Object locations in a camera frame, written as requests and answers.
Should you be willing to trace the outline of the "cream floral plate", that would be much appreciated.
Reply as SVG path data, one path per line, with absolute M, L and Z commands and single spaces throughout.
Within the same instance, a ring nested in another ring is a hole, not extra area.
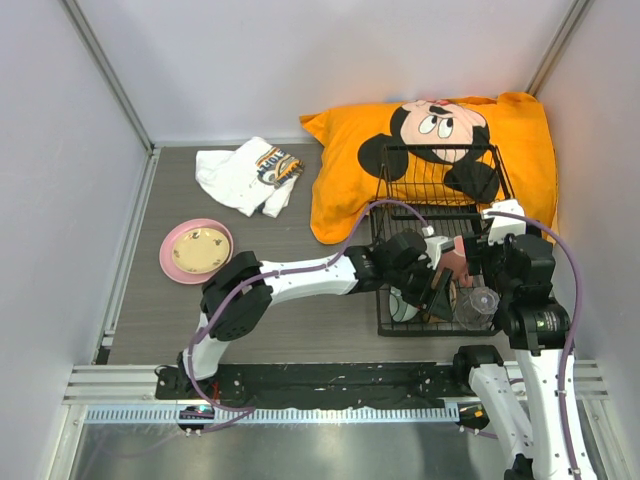
M 213 272 L 231 253 L 231 243 L 220 230 L 199 227 L 180 233 L 171 248 L 174 265 L 191 274 Z

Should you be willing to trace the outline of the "pink plate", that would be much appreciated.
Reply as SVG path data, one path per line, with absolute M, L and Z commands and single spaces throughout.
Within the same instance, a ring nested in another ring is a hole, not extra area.
M 186 273 L 179 270 L 174 265 L 171 258 L 171 248 L 173 246 L 174 241 L 176 240 L 177 236 L 180 233 L 191 230 L 193 228 L 199 228 L 199 227 L 211 227 L 211 228 L 222 231 L 230 240 L 231 253 L 229 255 L 229 258 L 223 263 L 223 265 L 218 269 L 214 270 L 213 272 L 204 273 L 204 274 Z M 159 263 L 165 275 L 169 277 L 171 280 L 180 284 L 185 284 L 185 285 L 198 285 L 206 282 L 217 271 L 219 271 L 226 263 L 228 263 L 233 254 L 233 250 L 234 250 L 233 237 L 230 231 L 222 223 L 215 221 L 213 219 L 207 219 L 207 218 L 192 219 L 177 225 L 165 237 L 159 250 Z

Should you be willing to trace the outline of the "brown floral bowl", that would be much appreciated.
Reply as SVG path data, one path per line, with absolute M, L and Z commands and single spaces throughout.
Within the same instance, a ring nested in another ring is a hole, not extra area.
M 442 318 L 439 315 L 439 311 L 431 312 L 431 313 L 424 312 L 422 314 L 423 322 L 430 323 L 430 324 L 451 322 L 453 320 L 453 313 L 454 313 L 456 302 L 457 302 L 457 289 L 456 289 L 456 284 L 454 282 L 449 283 L 448 299 L 449 299 L 449 308 L 450 308 L 451 315 L 447 319 Z

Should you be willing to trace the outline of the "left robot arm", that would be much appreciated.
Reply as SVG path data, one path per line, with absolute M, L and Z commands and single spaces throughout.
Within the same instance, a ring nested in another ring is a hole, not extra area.
M 251 333 L 267 310 L 283 302 L 389 289 L 390 314 L 407 322 L 421 311 L 452 315 L 453 270 L 440 265 L 453 239 L 432 228 L 403 231 L 374 246 L 346 246 L 333 256 L 297 262 L 236 255 L 202 288 L 198 328 L 177 360 L 179 392 L 193 399 L 210 391 L 228 345 Z

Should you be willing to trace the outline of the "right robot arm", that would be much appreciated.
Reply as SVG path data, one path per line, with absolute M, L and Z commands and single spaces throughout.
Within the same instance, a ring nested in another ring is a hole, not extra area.
M 582 433 L 568 352 L 570 319 L 552 297 L 552 245 L 531 234 L 490 246 L 499 302 L 495 323 L 507 335 L 524 383 L 519 401 L 504 360 L 489 345 L 462 346 L 453 359 L 457 391 L 475 394 L 502 453 L 506 479 L 594 479 Z

